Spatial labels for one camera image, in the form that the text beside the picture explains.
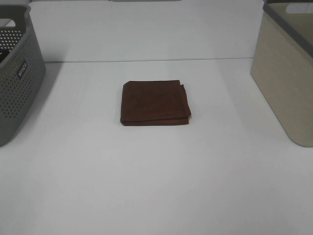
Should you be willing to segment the beige basket with grey rim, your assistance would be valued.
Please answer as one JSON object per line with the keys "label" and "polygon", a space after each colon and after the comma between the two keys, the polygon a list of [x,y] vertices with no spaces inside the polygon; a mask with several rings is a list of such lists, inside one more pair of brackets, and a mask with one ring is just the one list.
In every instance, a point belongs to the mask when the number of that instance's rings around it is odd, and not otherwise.
{"label": "beige basket with grey rim", "polygon": [[287,136],[313,145],[313,2],[267,0],[250,74]]}

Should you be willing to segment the brown towel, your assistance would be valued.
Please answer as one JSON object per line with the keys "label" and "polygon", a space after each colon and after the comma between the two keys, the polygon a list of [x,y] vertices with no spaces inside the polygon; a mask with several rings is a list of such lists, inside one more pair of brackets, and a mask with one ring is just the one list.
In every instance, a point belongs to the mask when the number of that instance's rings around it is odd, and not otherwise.
{"label": "brown towel", "polygon": [[186,90],[178,80],[123,85],[120,122],[124,126],[187,125],[190,116]]}

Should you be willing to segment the grey perforated plastic basket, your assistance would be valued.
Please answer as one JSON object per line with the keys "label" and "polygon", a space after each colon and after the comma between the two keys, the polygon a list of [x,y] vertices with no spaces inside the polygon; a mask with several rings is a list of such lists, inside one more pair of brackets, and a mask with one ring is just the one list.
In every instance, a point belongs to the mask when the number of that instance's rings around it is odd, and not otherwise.
{"label": "grey perforated plastic basket", "polygon": [[16,134],[31,108],[45,76],[46,67],[30,17],[31,8],[2,4],[1,19],[14,26],[0,29],[0,143]]}

